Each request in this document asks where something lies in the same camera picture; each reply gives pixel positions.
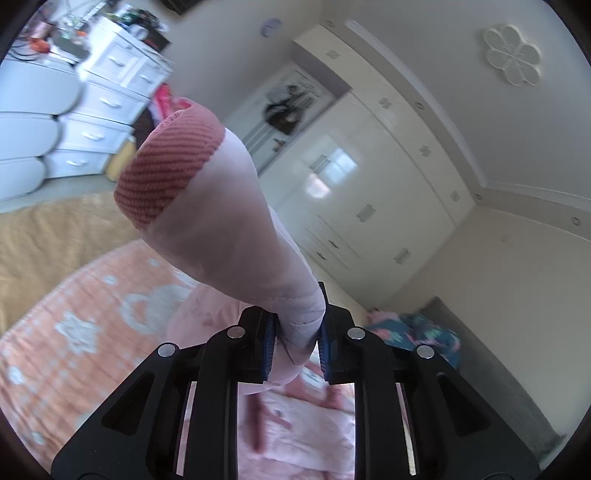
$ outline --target floral pattern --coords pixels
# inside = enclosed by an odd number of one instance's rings
[[[521,33],[513,25],[487,28],[484,40],[490,47],[486,59],[494,68],[503,70],[505,78],[515,86],[525,82],[538,85],[540,70],[537,65],[541,56],[539,49],[523,40]]]
[[[64,320],[55,326],[68,341],[68,347],[76,355],[96,353],[96,336],[100,327],[80,320],[72,312],[64,312]]]

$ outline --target blue gripper pad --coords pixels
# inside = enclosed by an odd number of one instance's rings
[[[326,381],[330,378],[330,340],[327,331],[327,322],[322,321],[318,335],[318,353],[320,354],[320,367]]]
[[[275,323],[277,315],[269,315],[267,326],[265,328],[265,336],[262,341],[262,364],[261,374],[263,381],[269,378],[271,367],[273,363],[273,350],[275,348]]]

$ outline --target wardrobe handle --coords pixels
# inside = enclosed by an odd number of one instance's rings
[[[106,98],[101,98],[100,101],[103,102],[105,105],[109,105],[110,107],[113,107],[113,108],[121,108],[121,104],[120,103],[111,102],[111,101],[107,100]]]
[[[88,161],[86,161],[86,160],[83,160],[83,161],[68,160],[66,163],[68,165],[72,165],[72,167],[83,167],[84,165],[86,165],[88,163]]]
[[[410,250],[408,248],[403,248],[396,257],[394,257],[394,261],[398,265],[402,265],[406,260],[410,257]]]
[[[117,58],[114,57],[113,55],[109,55],[107,58],[119,67],[125,67],[125,62],[117,60]]]
[[[93,135],[87,132],[82,132],[82,136],[88,138],[89,140],[92,141],[99,141],[99,140],[103,140],[103,138],[105,137],[104,135]]]

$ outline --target orange blanket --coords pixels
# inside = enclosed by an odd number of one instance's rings
[[[0,214],[0,335],[68,275],[137,237],[112,192]]]

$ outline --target colorful pillow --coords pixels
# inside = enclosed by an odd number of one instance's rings
[[[386,320],[370,325],[368,330],[378,335],[388,345],[413,351],[418,345],[430,345],[453,367],[460,364],[461,342],[458,335],[440,327],[420,314],[379,312]]]

